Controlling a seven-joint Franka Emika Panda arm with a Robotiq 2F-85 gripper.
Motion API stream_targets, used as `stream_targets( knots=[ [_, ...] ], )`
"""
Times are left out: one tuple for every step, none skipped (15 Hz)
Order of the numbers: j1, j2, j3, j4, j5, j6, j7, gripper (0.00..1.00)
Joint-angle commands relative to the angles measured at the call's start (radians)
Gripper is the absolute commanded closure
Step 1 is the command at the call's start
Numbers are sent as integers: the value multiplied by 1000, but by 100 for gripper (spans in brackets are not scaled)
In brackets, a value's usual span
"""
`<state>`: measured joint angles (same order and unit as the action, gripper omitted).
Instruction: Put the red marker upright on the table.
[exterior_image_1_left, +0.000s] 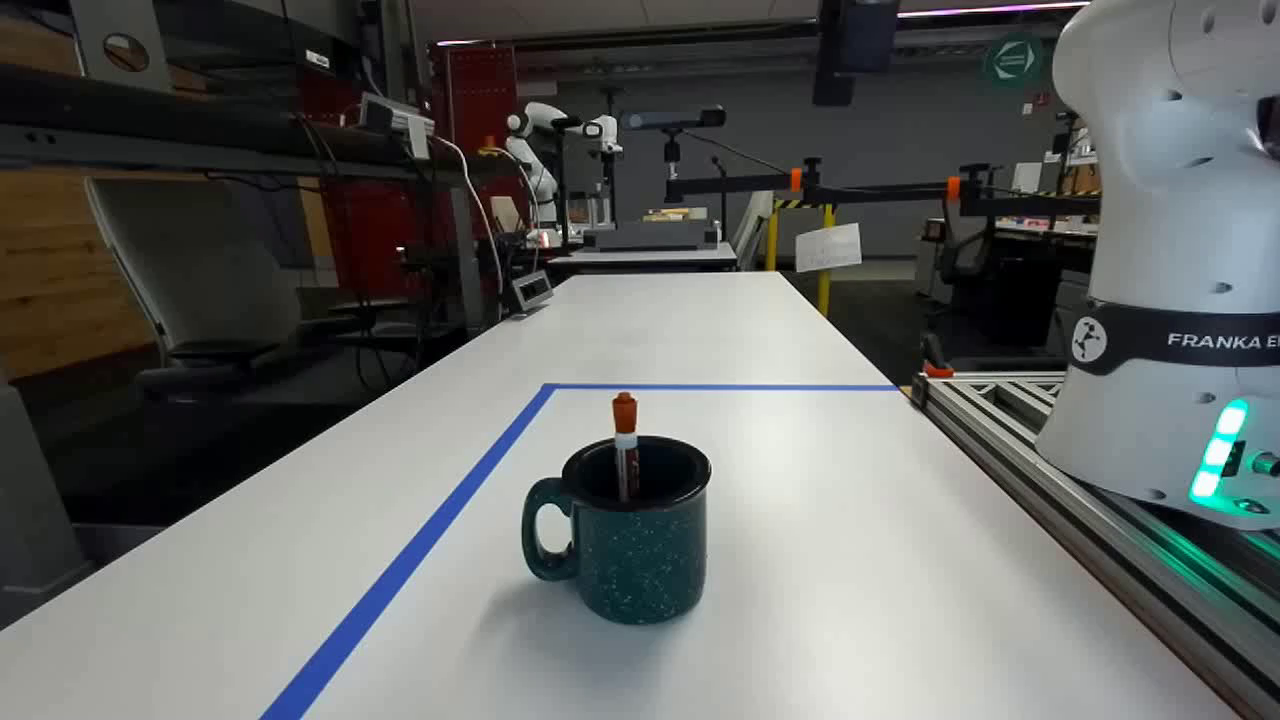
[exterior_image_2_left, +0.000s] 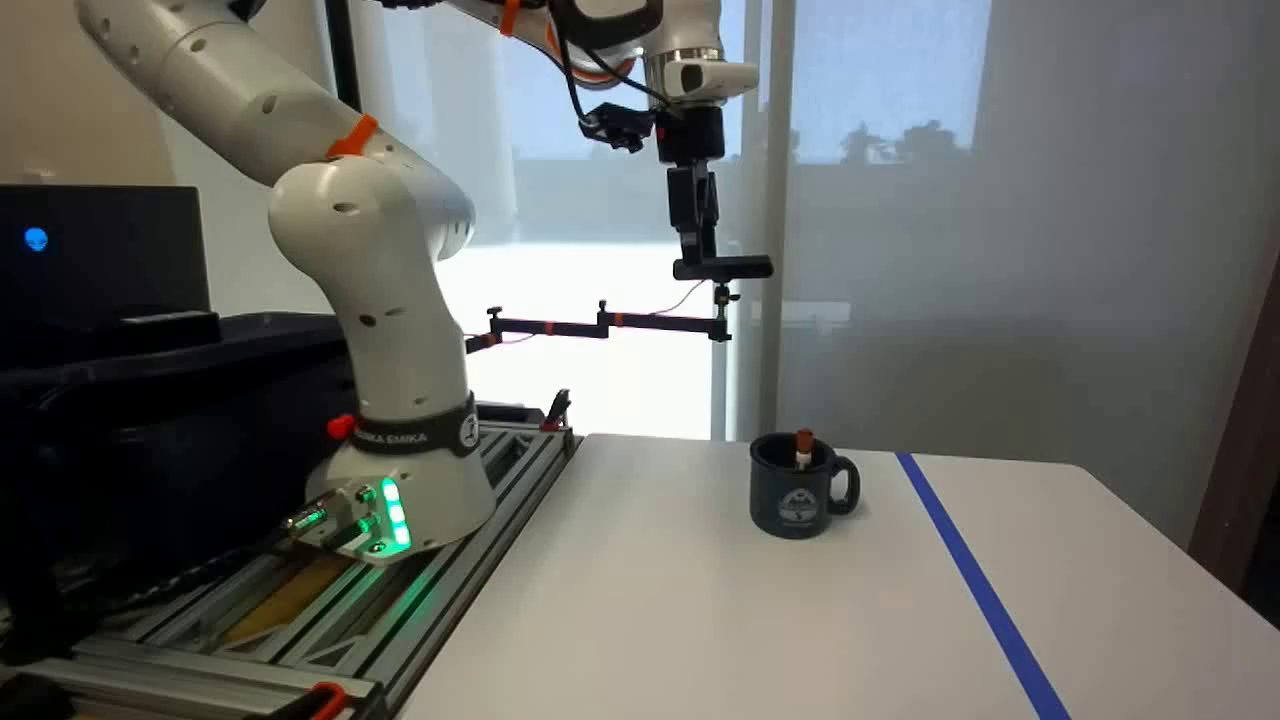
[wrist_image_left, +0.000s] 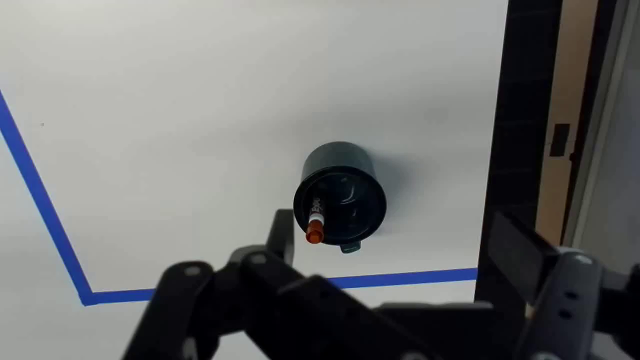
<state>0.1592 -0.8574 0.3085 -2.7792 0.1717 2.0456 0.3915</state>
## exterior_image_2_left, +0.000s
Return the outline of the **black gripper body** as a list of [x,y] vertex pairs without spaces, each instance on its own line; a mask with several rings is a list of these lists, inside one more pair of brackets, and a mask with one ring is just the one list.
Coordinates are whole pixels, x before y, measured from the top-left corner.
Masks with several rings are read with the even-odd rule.
[[669,221],[679,235],[679,260],[703,262],[714,254],[714,171],[723,155],[723,113],[679,106],[655,114],[655,151],[669,168]]

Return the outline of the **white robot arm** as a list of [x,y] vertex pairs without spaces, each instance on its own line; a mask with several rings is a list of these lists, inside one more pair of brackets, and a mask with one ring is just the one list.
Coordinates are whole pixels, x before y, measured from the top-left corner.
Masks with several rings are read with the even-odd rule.
[[[247,28],[259,3],[73,0],[83,34],[132,86],[272,190],[269,232],[333,303],[356,375],[353,429],[291,534],[395,564],[470,534],[496,512],[464,335],[437,278],[470,239],[476,207],[378,119],[274,56]],[[723,102],[755,86],[755,72],[723,56],[718,0],[384,3],[450,3],[548,56],[575,86],[640,86],[640,113],[595,106],[580,130],[661,151],[679,235],[672,272],[723,288],[770,268],[714,247]]]

